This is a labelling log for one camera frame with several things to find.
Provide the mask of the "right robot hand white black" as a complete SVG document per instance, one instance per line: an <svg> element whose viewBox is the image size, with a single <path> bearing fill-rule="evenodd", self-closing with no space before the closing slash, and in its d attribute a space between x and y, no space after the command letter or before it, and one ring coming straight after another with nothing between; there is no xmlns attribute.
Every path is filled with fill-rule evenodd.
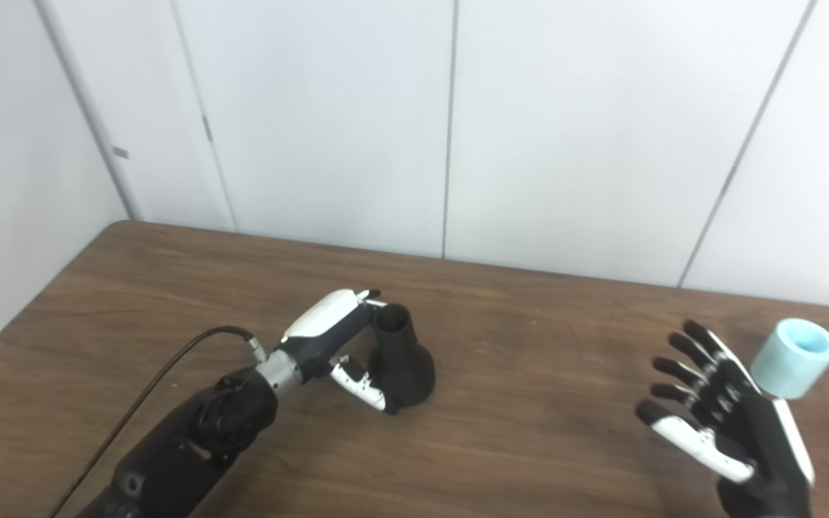
<svg viewBox="0 0 829 518"><path fill-rule="evenodd" d="M700 322L687 320L668 342L690 364L657 357L652 366L676 383L656 383L635 415L717 477L730 517L810 517L815 468L782 398L766 396L732 350Z"/></svg>

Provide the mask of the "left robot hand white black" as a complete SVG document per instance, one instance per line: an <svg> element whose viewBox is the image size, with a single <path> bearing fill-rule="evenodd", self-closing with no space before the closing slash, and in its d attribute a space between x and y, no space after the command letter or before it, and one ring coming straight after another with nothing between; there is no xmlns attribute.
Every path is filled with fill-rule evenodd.
<svg viewBox="0 0 829 518"><path fill-rule="evenodd" d="M333 291L300 315L277 345L293 362L292 370L302 383L325 376L343 389L387 415L398 413L400 406L381 388L371 374L340 350L368 327L379 309L377 289L356 293L349 288Z"/></svg>

